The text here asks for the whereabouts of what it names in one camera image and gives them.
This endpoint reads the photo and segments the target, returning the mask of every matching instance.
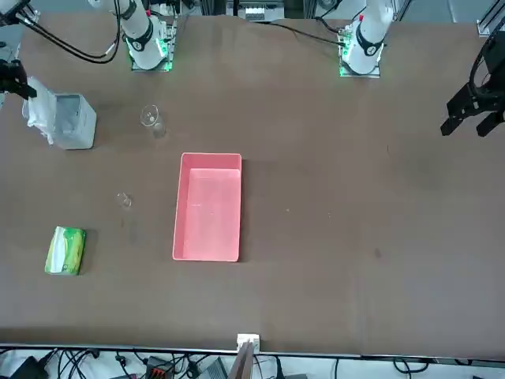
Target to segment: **brown table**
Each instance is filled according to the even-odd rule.
[[[114,35],[109,14],[43,24],[96,52]],[[264,351],[503,358],[505,129],[439,132],[482,42],[471,24],[394,24],[369,80],[340,79],[330,45],[232,17],[181,22],[168,74],[26,31],[27,71],[99,121],[92,150],[63,151],[6,100],[1,340],[233,349],[255,332]],[[150,103],[162,141],[138,122]],[[240,263],[172,260],[182,152],[242,154]],[[88,231],[78,277],[43,271],[56,225]]]

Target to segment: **clear plastic cup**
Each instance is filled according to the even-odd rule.
[[[132,198],[124,192],[118,193],[116,199],[118,200],[119,206],[123,209],[130,209],[132,206]]]
[[[154,138],[158,139],[166,134],[166,127],[156,105],[147,105],[142,108],[140,122],[150,129]]]

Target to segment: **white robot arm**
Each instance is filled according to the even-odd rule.
[[[391,0],[368,0],[360,20],[352,23],[349,52],[343,61],[355,73],[366,75],[376,68],[393,16]]]
[[[28,17],[28,13],[34,13],[29,2],[30,0],[0,0],[0,26],[21,22],[32,28],[34,21]],[[148,17],[140,0],[88,0],[88,2],[94,8],[113,13],[118,8],[119,23],[126,34],[130,55],[141,69],[153,69],[167,57],[167,49],[162,48],[163,41],[167,37],[166,22],[155,16]]]
[[[115,0],[88,0],[97,9],[115,12]],[[118,0],[121,27],[133,60],[141,69],[153,69],[164,58],[166,50],[160,41],[166,38],[166,23],[145,12],[140,0]]]

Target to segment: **plastic tray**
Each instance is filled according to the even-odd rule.
[[[182,154],[175,260],[238,261],[241,173],[239,154]]]

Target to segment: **tissue box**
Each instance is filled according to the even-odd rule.
[[[77,275],[86,233],[75,227],[56,227],[50,242],[45,271],[48,274]]]

